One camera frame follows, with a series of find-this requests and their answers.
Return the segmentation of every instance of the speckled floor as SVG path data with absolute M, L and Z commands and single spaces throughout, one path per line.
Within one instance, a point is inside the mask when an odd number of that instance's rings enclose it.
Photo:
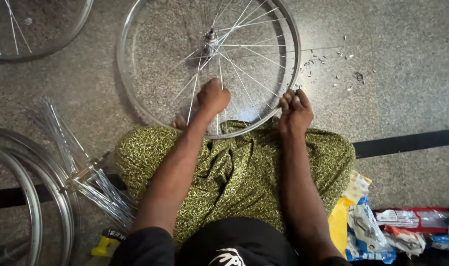
M 84 148 L 100 156 L 143 123 L 127 101 L 115 63 L 121 21 L 133 2 L 97 1 L 84 29 L 62 51 L 29 63 L 0 65 L 0 126 L 52 149 L 22 113 L 33 99 L 49 96 Z M 328 57 L 326 64 L 315 66 L 311 79 L 303 80 L 314 127 L 352 142 L 449 128 L 449 0 L 287 2 L 298 23 L 301 48 Z M 354 57 L 346 60 L 337 52 Z M 312 54 L 304 51 L 302 56 L 305 61 Z M 356 81 L 355 71 L 365 75 L 365 85 Z M 318 82 L 312 84 L 313 78 Z M 361 159 L 356 168 L 373 180 L 372 208 L 449 207 L 449 146 Z M 0 189 L 17 186 L 10 173 L 0 170 Z M 85 234 L 78 265 L 86 261 L 101 230 L 112 224 L 94 206 L 83 205 Z M 26 233 L 25 219 L 23 207 L 1 209 L 0 241 L 13 232 Z

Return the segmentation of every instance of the white print on shirt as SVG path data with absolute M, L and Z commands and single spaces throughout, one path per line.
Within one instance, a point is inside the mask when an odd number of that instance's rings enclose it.
M 216 256 L 212 261 L 210 261 L 210 263 L 208 263 L 208 266 L 210 266 L 211 263 L 213 263 L 218 258 L 221 258 L 219 260 L 220 263 L 228 261 L 228 263 L 224 264 L 223 266 L 231 266 L 231 265 L 246 266 L 244 264 L 244 261 L 242 260 L 242 257 L 239 256 L 239 253 L 236 249 L 219 249 L 217 251 L 231 251 L 231 252 L 235 253 L 235 255 L 233 255 L 231 253 L 220 254 L 220 255 Z

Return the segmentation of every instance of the black t-shirt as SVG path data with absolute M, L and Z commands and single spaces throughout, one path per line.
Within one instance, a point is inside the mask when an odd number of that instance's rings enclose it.
M 252 218 L 227 218 L 201 228 L 174 254 L 172 237 L 159 227 L 132 233 L 116 249 L 110 266 L 297 266 L 306 265 L 285 236 Z M 331 257 L 322 266 L 350 266 Z

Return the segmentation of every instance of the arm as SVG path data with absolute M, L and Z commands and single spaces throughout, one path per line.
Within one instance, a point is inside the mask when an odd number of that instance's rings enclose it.
M 192 183 L 197 156 L 210 121 L 228 105 L 231 94 L 214 78 L 197 95 L 200 110 L 174 148 L 157 168 L 146 190 L 130 233 L 161 227 L 173 233 L 177 212 Z
M 328 257 L 341 257 L 329 236 L 328 219 L 313 183 L 305 143 L 305 131 L 313 120 L 310 101 L 304 92 L 291 90 L 280 99 L 279 129 L 283 142 L 281 202 L 290 228 L 296 233 L 299 252 L 319 265 Z

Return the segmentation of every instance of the hand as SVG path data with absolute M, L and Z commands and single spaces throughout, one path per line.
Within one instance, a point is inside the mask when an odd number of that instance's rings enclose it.
M 226 87 L 221 86 L 221 81 L 212 78 L 203 85 L 201 91 L 197 94 L 200 111 L 209 116 L 210 119 L 222 112 L 231 100 L 231 93 Z
M 297 95 L 289 89 L 280 98 L 282 117 L 279 121 L 279 130 L 282 138 L 305 137 L 305 131 L 313 120 L 310 101 L 303 90 L 298 89 Z

